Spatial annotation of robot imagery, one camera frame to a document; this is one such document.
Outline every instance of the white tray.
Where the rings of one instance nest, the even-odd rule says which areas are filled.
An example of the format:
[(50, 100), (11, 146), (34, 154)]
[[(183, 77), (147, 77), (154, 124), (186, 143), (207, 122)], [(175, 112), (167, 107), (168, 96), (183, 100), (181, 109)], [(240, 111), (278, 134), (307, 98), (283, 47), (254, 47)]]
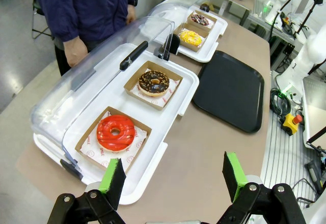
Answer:
[[(165, 18), (168, 20), (171, 20), (175, 23), (174, 28), (178, 28), (178, 26), (180, 26), (183, 22), (186, 21), (187, 17), (193, 12), (193, 11), (199, 11), (202, 12), (202, 10), (200, 10), (197, 7), (190, 7), (187, 10), (187, 14), (186, 16), (184, 15), (185, 11), (185, 7), (183, 6), (173, 6), (171, 7), (170, 10), (164, 10), (163, 12), (153, 12), (154, 17), (161, 17), (161, 18)], [(219, 38), (220, 35), (223, 35), (228, 23), (219, 18), (218, 16), (211, 14), (211, 13), (206, 13), (205, 14), (212, 16), (214, 18), (217, 19), (215, 25), (213, 26), (212, 30), (210, 31), (208, 37), (206, 38), (205, 43), (203, 44), (203, 46), (199, 49), (198, 52), (192, 51), (189, 48), (186, 48), (184, 46), (179, 46), (178, 48), (178, 52), (198, 61), (201, 63), (207, 63), (211, 60), (211, 58), (213, 57), (213, 54), (216, 50), (216, 48), (218, 47), (219, 43), (217, 42), (217, 39)], [(159, 43), (165, 43), (166, 37), (169, 34), (169, 30), (165, 30), (164, 32), (162, 32), (155, 40)]]
[[(68, 102), (66, 101), (66, 106), (61, 105), (61, 107), (69, 109), (75, 106), (76, 109), (78, 109), (77, 106), (82, 104), (80, 101), (85, 99), (90, 100), (89, 93), (91, 90), (97, 89), (100, 91), (99, 88), (101, 84), (105, 83), (106, 80), (110, 79), (110, 77), (118, 71), (121, 60), (135, 48), (136, 46), (132, 44), (124, 44), (104, 58), (104, 60), (95, 67), (97, 72), (91, 76), (73, 96), (71, 96)], [(163, 110), (157, 110), (129, 96), (123, 88), (130, 77), (148, 60), (183, 77), (174, 96)], [(111, 106), (152, 129), (147, 142), (126, 174), (127, 178), (123, 187), (120, 204), (132, 204), (137, 201), (143, 194), (149, 179), (167, 147), (167, 145), (163, 143), (165, 136), (176, 116), (184, 115), (198, 84), (198, 77), (193, 72), (173, 62), (161, 60), (148, 51), (142, 53), (126, 71), (120, 72), (120, 74), (103, 89), (85, 111), (78, 116), (65, 134), (63, 145), (70, 155), (78, 161), (78, 166), (83, 175), (82, 181), (86, 184), (101, 181), (104, 170), (81, 156), (75, 150), (76, 142), (80, 140), (80, 137), (90, 127), (98, 115), (101, 114), (105, 108)], [(60, 158), (65, 159), (63, 151), (50, 139), (42, 135), (36, 135), (35, 142), (41, 150), (57, 163), (60, 163)]]

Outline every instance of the cardboard tray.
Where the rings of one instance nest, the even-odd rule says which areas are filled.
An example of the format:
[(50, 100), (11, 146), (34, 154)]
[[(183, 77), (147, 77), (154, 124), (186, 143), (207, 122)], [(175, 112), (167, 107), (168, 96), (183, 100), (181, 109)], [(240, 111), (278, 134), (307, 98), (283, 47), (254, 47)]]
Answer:
[(123, 115), (123, 116), (127, 116), (128, 118), (131, 119), (131, 121), (133, 122), (133, 124), (136, 127), (139, 127), (142, 130), (147, 131), (147, 136), (145, 138), (145, 140), (143, 141), (143, 144), (141, 145), (141, 147), (139, 148), (139, 150), (137, 151), (134, 160), (131, 162), (131, 164), (129, 165), (128, 169), (126, 170), (126, 172), (130, 169), (130, 167), (132, 166), (133, 162), (135, 161), (135, 158), (137, 157), (137, 155), (139, 154), (139, 152), (142, 150), (143, 146), (145, 145), (152, 129), (149, 128), (148, 126), (144, 125), (143, 123), (141, 123), (140, 121), (135, 120), (134, 118), (118, 111), (115, 108), (112, 107), (107, 107), (97, 118), (96, 120), (93, 122), (93, 124), (88, 128), (88, 130), (84, 133), (84, 135), (80, 138), (80, 140), (78, 141), (75, 150), (81, 154), (84, 158), (86, 158), (88, 161), (92, 162), (93, 164), (99, 166), (100, 168), (102, 168), (103, 170), (106, 170), (106, 167), (104, 167), (103, 165), (101, 165), (100, 163), (98, 163), (97, 161), (93, 160), (92, 158), (88, 157), (87, 155), (85, 155), (84, 153), (82, 153), (80, 151), (80, 149), (82, 148), (83, 143), (85, 142), (85, 140), (87, 139), (88, 135), (91, 133), (91, 131), (95, 128), (95, 126), (99, 123), (99, 121), (102, 119), (102, 117), (104, 116), (104, 114), (109, 111), (111, 115)]
[[(172, 79), (172, 80), (180, 80), (179, 84), (177, 85), (175, 91), (173, 92), (173, 94), (171, 95), (171, 97), (168, 99), (168, 101), (165, 103), (165, 105), (163, 107), (158, 106), (156, 104), (152, 104), (148, 101), (146, 101), (145, 99), (142, 99), (141, 97), (135, 95), (134, 93), (132, 93), (130, 90), (132, 90), (132, 88), (137, 84), (139, 77), (146, 72), (147, 69), (150, 70), (158, 70), (160, 72), (163, 72), (165, 75), (167, 75), (168, 78)], [(167, 68), (164, 68), (158, 64), (155, 64), (153, 62), (147, 61), (146, 63), (144, 63), (136, 72), (135, 74), (129, 79), (129, 81), (124, 85), (124, 89), (126, 90), (126, 93), (129, 94), (130, 96), (141, 100), (142, 102), (145, 102), (149, 105), (151, 105), (152, 107), (154, 107), (155, 109), (158, 110), (162, 110), (163, 108), (165, 108), (167, 106), (167, 104), (169, 103), (169, 101), (171, 100), (171, 98), (173, 97), (173, 95), (175, 94), (175, 92), (178, 90), (178, 87), (180, 85), (180, 83), (182, 82), (182, 76), (172, 72), (171, 70), (168, 70)]]
[[(206, 26), (204, 26), (204, 25), (201, 25), (201, 24), (198, 24), (198, 23), (194, 22), (194, 21), (191, 19), (191, 16), (192, 16), (194, 13), (197, 13), (197, 14), (203, 15), (203, 16), (206, 17), (207, 19), (213, 21), (214, 24), (212, 25), (211, 28), (208, 28), (208, 27), (206, 27)], [(199, 29), (202, 29), (202, 30), (204, 30), (204, 31), (207, 31), (207, 32), (210, 32), (210, 31), (213, 29), (213, 27), (214, 27), (216, 21), (217, 21), (216, 18), (214, 18), (214, 17), (212, 17), (212, 16), (209, 16), (209, 15), (207, 15), (207, 14), (201, 12), (201, 11), (193, 11), (193, 12), (188, 16), (188, 19), (187, 19), (187, 23), (188, 23), (188, 24), (191, 24), (191, 25), (193, 25), (193, 26), (195, 26), (195, 27), (197, 27), (197, 28), (199, 28)]]
[(187, 29), (189, 31), (194, 31), (197, 34), (199, 34), (201, 37), (205, 38), (205, 40), (201, 43), (201, 46), (200, 47), (195, 46), (195, 45), (192, 45), (192, 44), (189, 44), (189, 43), (186, 43), (186, 42), (180, 40), (180, 44), (182, 46), (184, 46), (186, 48), (189, 48), (192, 51), (198, 52), (199, 49), (204, 45), (204, 43), (206, 41), (206, 38), (207, 38), (207, 36), (208, 36), (209, 33), (207, 31), (203, 30), (203, 29), (197, 28), (196, 26), (194, 26), (192, 24), (183, 23), (180, 26), (178, 26), (177, 29), (174, 30), (174, 34), (176, 34), (176, 35), (179, 36), (183, 28), (185, 28), (185, 29)]

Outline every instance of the black handle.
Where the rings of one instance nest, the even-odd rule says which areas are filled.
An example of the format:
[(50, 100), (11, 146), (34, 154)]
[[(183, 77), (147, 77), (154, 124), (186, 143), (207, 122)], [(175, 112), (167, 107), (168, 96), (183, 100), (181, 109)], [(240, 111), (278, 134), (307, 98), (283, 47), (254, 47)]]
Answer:
[(132, 51), (121, 63), (120, 70), (125, 71), (129, 65), (135, 61), (148, 47), (148, 42), (142, 42), (134, 51)]
[(73, 176), (77, 177), (79, 180), (81, 180), (83, 178), (83, 175), (79, 171), (77, 171), (76, 168), (72, 164), (64, 161), (63, 159), (60, 159), (60, 163), (61, 163), (62, 167), (64, 169), (66, 169), (67, 172), (69, 172)]
[(309, 172), (312, 182), (314, 183), (316, 192), (319, 195), (321, 195), (323, 192), (323, 189), (322, 189), (322, 182), (321, 182), (321, 178), (320, 178), (320, 174), (317, 169), (317, 166), (315, 165), (314, 161), (312, 160), (309, 163), (305, 164), (305, 167)]

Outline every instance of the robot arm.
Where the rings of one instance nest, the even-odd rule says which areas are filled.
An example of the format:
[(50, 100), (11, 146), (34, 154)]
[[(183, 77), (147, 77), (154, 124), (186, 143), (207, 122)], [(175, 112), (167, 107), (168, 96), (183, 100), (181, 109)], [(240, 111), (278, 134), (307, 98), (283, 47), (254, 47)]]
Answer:
[(326, 59), (326, 24), (317, 35), (309, 36), (291, 65), (278, 77), (281, 91), (297, 94), (300, 99), (303, 94), (302, 80), (315, 64), (320, 64)]

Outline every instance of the paper wrapper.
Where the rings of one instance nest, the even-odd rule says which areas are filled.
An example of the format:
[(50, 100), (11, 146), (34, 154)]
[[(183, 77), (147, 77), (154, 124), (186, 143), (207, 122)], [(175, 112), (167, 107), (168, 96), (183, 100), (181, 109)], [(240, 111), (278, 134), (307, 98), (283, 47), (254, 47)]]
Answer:
[[(179, 37), (180, 37), (181, 33), (184, 32), (184, 31), (191, 31), (191, 30), (188, 30), (187, 28), (182, 28), (182, 30), (181, 30), (181, 32), (180, 32), (180, 34), (179, 34)], [(198, 46), (195, 46), (195, 45), (194, 45), (195, 47), (200, 48), (200, 47), (204, 44), (206, 38), (203, 38), (202, 36), (200, 36), (200, 38), (202, 39), (201, 44), (199, 44)]]
[(172, 80), (170, 78), (169, 78), (169, 80), (170, 80), (170, 84), (169, 84), (169, 88), (168, 88), (167, 92), (164, 95), (159, 96), (159, 97), (150, 97), (150, 96), (147, 96), (146, 94), (144, 94), (141, 91), (138, 82), (130, 91), (133, 94), (135, 94), (136, 96), (140, 97), (141, 99), (146, 100), (147, 102), (158, 105), (160, 107), (164, 107), (164, 105), (169, 101), (170, 97), (172, 96), (172, 94), (176, 90), (178, 84), (180, 83), (179, 80)]
[[(193, 16), (193, 15), (195, 15), (195, 14), (201, 15), (201, 13), (194, 12), (191, 16)], [(211, 29), (211, 28), (213, 27), (213, 25), (215, 24), (215, 22), (212, 21), (212, 20), (209, 19), (209, 18), (206, 18), (206, 19), (208, 20), (208, 25), (203, 25), (203, 26)]]
[[(105, 117), (110, 116), (110, 113), (107, 111), (104, 116), (101, 118), (104, 119)], [(132, 141), (130, 147), (126, 150), (121, 152), (110, 152), (107, 149), (103, 148), (97, 141), (96, 137), (96, 130), (98, 124), (89, 134), (85, 142), (83, 143), (80, 151), (85, 154), (87, 157), (95, 160), (97, 163), (101, 164), (104, 167), (108, 166), (108, 163), (112, 158), (121, 158), (122, 166), (125, 171), (130, 167), (131, 162), (137, 155), (138, 150), (143, 144), (147, 136), (147, 132), (143, 131), (138, 127), (135, 128), (135, 137)]]

